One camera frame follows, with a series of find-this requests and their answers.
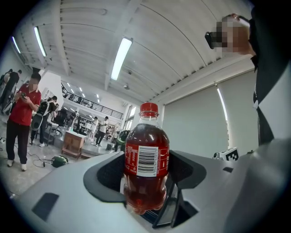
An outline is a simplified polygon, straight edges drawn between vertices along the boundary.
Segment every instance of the bottle label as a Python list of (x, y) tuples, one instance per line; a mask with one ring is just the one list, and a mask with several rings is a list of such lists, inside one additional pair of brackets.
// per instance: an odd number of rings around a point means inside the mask
[(168, 174), (169, 148), (126, 144), (125, 170), (141, 177), (159, 177)]

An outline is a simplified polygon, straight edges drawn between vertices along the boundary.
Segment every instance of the barcode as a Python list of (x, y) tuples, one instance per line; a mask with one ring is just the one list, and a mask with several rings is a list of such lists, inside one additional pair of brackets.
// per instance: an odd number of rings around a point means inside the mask
[(137, 176), (155, 177), (158, 162), (158, 147), (138, 148)]

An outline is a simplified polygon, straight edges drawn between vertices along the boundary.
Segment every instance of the plastic bottle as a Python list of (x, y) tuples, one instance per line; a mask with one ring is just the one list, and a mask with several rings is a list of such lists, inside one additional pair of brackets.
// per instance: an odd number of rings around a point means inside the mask
[(143, 103), (140, 122), (126, 139), (124, 195), (137, 214), (160, 209), (166, 197), (170, 142), (158, 115), (156, 104)]

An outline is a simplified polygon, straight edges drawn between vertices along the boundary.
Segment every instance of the railing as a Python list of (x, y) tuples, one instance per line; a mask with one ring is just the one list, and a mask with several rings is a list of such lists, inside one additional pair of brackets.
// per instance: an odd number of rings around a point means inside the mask
[(71, 100), (73, 102), (76, 102), (77, 104), (81, 104), (87, 108), (90, 108), (90, 109), (93, 109), (93, 110), (96, 110), (96, 111), (99, 111), (99, 112), (102, 112), (106, 115), (109, 115), (109, 116), (113, 116), (113, 117), (116, 117), (118, 119), (121, 119), (122, 118), (122, 115), (123, 113), (121, 112), (118, 112), (118, 111), (115, 111), (115, 110), (112, 110), (110, 108), (107, 108), (107, 107), (104, 107), (100, 104), (96, 104), (92, 101), (89, 101), (85, 98), (82, 98), (80, 96), (77, 96), (73, 93), (70, 93), (66, 90), (66, 88), (64, 87), (64, 85), (62, 84), (62, 92), (63, 92), (63, 97), (65, 99), (68, 99), (68, 100)]

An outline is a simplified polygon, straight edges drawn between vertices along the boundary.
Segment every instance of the red liquid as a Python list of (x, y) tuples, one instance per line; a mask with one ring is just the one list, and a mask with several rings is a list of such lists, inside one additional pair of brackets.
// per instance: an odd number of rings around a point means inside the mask
[[(169, 139), (165, 132), (154, 125), (138, 124), (128, 135), (126, 144), (148, 147), (168, 147)], [(124, 195), (135, 213), (144, 214), (147, 210), (158, 210), (166, 197), (167, 174), (157, 177), (142, 177), (129, 173), (126, 169)]]

